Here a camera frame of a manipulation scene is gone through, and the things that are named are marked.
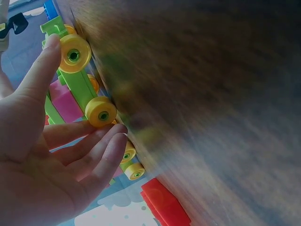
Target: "green toy block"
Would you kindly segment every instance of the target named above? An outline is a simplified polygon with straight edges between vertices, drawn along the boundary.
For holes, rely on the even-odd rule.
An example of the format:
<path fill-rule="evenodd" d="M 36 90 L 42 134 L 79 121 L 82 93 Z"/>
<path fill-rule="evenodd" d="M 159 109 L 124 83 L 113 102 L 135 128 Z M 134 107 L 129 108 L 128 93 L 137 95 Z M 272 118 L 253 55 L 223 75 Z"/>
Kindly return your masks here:
<path fill-rule="evenodd" d="M 55 123 L 51 120 L 51 118 L 48 119 L 49 125 L 54 125 Z"/>
<path fill-rule="evenodd" d="M 51 34 L 58 34 L 60 38 L 68 35 L 68 31 L 65 28 L 64 22 L 61 16 L 57 16 L 52 20 L 48 21 L 47 23 L 40 26 L 40 29 L 43 33 L 46 33 L 47 36 Z"/>
<path fill-rule="evenodd" d="M 60 83 L 61 83 L 62 86 L 66 85 L 66 81 L 65 81 L 65 79 L 63 78 L 63 76 L 59 75 L 57 78 L 58 78 L 58 80 L 60 81 Z"/>
<path fill-rule="evenodd" d="M 111 179 L 110 182 L 109 182 L 109 185 L 113 185 L 115 183 L 116 183 L 116 181 L 114 179 Z"/>
<path fill-rule="evenodd" d="M 89 101 L 97 97 L 87 73 L 85 70 L 72 74 L 62 71 L 60 73 L 79 107 L 85 112 Z"/>
<path fill-rule="evenodd" d="M 132 164 L 133 164 L 133 162 L 132 162 L 132 160 L 130 160 L 130 161 L 126 162 L 126 163 L 120 164 L 119 166 L 122 169 L 122 171 L 124 172 Z"/>
<path fill-rule="evenodd" d="M 48 94 L 45 101 L 45 112 L 49 116 L 49 124 L 64 124 L 65 121 L 62 119 L 61 115 L 57 112 L 56 108 L 53 106 Z"/>

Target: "blue toy block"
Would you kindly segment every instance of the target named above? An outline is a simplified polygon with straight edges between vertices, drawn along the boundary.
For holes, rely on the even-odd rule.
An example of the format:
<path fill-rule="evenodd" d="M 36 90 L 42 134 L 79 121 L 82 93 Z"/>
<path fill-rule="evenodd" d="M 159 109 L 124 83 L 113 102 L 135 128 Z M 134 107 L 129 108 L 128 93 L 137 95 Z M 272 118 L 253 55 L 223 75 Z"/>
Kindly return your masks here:
<path fill-rule="evenodd" d="M 44 3 L 44 9 L 48 20 L 52 20 L 58 16 L 52 0 L 48 0 Z"/>

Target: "toy vehicle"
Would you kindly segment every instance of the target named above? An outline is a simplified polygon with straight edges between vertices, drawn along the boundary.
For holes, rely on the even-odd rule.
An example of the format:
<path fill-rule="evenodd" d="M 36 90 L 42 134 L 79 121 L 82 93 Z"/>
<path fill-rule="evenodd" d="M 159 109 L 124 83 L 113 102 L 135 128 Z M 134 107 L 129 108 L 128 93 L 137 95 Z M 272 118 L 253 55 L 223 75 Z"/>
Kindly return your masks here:
<path fill-rule="evenodd" d="M 97 95 L 99 84 L 85 67 L 91 58 L 91 48 L 87 41 L 76 34 L 75 29 L 63 23 L 60 16 L 40 26 L 45 38 L 56 33 L 60 36 L 62 60 L 57 70 L 58 80 L 50 87 L 45 101 L 46 118 L 49 124 L 63 124 L 78 119 L 89 120 L 100 128 L 115 121 L 117 110 L 106 96 Z M 136 150 L 128 141 L 123 160 L 122 172 L 130 180 L 140 178 L 145 169 L 141 163 L 133 163 Z"/>

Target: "plastic toy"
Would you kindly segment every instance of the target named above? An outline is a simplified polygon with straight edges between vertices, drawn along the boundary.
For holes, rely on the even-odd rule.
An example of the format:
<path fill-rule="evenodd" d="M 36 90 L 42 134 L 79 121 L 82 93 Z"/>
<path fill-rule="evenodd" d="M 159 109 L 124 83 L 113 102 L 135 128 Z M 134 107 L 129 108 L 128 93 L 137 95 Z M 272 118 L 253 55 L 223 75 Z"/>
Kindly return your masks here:
<path fill-rule="evenodd" d="M 44 9 L 48 20 L 52 20 L 58 16 L 52 0 L 48 0 L 44 3 Z"/>
<path fill-rule="evenodd" d="M 141 196 L 162 226 L 190 225 L 191 220 L 179 201 L 156 178 L 141 188 Z"/>
<path fill-rule="evenodd" d="M 58 34 L 62 46 L 58 80 L 50 85 L 45 101 L 48 123 L 63 124 L 81 118 L 89 120 L 98 128 L 112 122 L 116 124 L 116 107 L 108 97 L 97 95 L 99 84 L 95 77 L 85 71 L 91 58 L 89 44 L 76 34 L 72 26 L 64 24 L 60 16 L 41 25 L 40 28 L 46 33 L 45 38 L 53 33 Z M 132 161 L 135 155 L 136 150 L 128 141 L 123 160 L 114 177 L 125 173 L 130 180 L 136 180 L 145 173 L 142 164 Z"/>

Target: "finger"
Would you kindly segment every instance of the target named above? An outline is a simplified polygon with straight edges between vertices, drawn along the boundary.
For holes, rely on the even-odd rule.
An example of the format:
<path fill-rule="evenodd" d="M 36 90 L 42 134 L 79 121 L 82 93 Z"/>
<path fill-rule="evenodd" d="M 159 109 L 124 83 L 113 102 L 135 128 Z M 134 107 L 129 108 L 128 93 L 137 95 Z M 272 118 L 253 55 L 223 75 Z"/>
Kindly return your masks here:
<path fill-rule="evenodd" d="M 68 124 L 47 125 L 44 127 L 43 136 L 49 149 L 54 149 L 95 130 L 96 128 L 88 120 L 84 120 Z"/>
<path fill-rule="evenodd" d="M 52 154 L 63 165 L 67 166 L 88 154 L 104 136 L 106 136 L 106 138 L 103 140 L 106 140 L 112 138 L 116 133 L 127 133 L 127 129 L 121 124 L 115 126 L 112 124 L 106 125 L 92 134 L 89 134 L 76 145 L 59 149 Z"/>
<path fill-rule="evenodd" d="M 61 44 L 57 34 L 47 38 L 44 50 L 24 77 L 16 94 L 44 105 L 49 85 L 61 62 Z"/>
<path fill-rule="evenodd" d="M 3 99 L 14 92 L 14 89 L 8 79 L 7 75 L 3 72 L 1 67 L 1 56 L 3 52 L 0 52 L 0 99 Z"/>
<path fill-rule="evenodd" d="M 103 157 L 111 139 L 118 133 L 126 131 L 123 125 L 115 125 L 98 143 L 81 159 L 72 162 L 67 170 L 78 180 L 89 175 Z"/>
<path fill-rule="evenodd" d="M 107 186 L 119 166 L 127 145 L 127 137 L 118 133 L 110 140 L 102 159 L 92 173 L 82 179 L 80 183 L 84 187 L 90 202 Z"/>

